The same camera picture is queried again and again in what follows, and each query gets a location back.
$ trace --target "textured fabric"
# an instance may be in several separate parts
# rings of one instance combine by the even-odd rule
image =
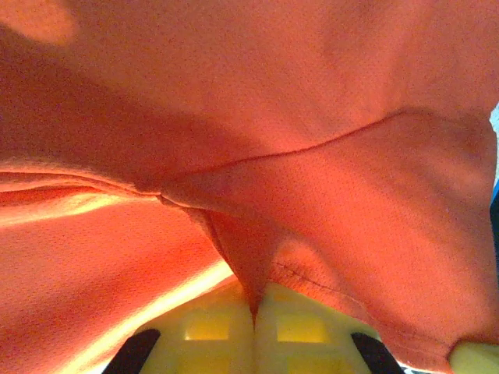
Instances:
[[[88,372],[235,274],[451,373],[499,344],[499,5],[0,5],[0,371]]]

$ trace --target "orange fabric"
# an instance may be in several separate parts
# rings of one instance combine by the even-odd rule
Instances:
[[[232,271],[422,369],[499,344],[498,7],[3,2],[0,371],[88,372]]]

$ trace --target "black plastic piece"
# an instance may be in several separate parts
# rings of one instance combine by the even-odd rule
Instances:
[[[372,374],[404,374],[390,351],[378,339],[364,333],[353,333],[352,339]]]
[[[129,337],[102,374],[139,374],[160,335],[150,329]]]

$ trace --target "cloth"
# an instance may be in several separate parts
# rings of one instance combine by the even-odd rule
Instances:
[[[0,4],[0,371],[91,372],[237,277],[451,373],[499,344],[499,3]]]

